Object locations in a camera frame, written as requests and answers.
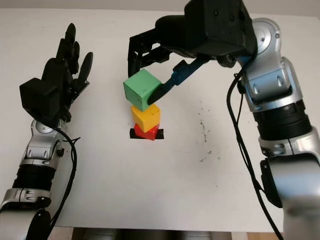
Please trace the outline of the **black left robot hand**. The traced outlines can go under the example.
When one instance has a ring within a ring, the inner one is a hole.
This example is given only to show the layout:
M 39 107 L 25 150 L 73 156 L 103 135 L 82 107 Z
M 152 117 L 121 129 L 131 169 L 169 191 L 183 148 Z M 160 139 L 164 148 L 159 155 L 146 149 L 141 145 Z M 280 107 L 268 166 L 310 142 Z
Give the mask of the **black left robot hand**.
M 94 54 L 88 52 L 82 65 L 79 65 L 79 56 L 76 27 L 70 23 L 65 37 L 59 42 L 56 57 L 47 61 L 41 78 L 54 88 L 54 95 L 49 98 L 49 115 L 45 120 L 51 126 L 57 126 L 59 120 L 71 121 L 71 105 L 90 84 L 88 76 Z

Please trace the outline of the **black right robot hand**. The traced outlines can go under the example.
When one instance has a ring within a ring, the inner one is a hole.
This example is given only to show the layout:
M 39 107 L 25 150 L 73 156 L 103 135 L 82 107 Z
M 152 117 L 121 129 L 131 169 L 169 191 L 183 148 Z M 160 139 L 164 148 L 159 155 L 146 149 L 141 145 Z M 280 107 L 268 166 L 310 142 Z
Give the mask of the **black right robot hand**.
M 173 68 L 169 80 L 157 86 L 147 98 L 151 105 L 180 85 L 210 60 L 222 67 L 232 68 L 236 63 L 236 36 L 234 20 L 223 16 L 167 15 L 155 22 L 155 27 L 130 37 L 128 46 L 128 76 L 153 63 L 169 60 L 172 53 L 184 58 Z

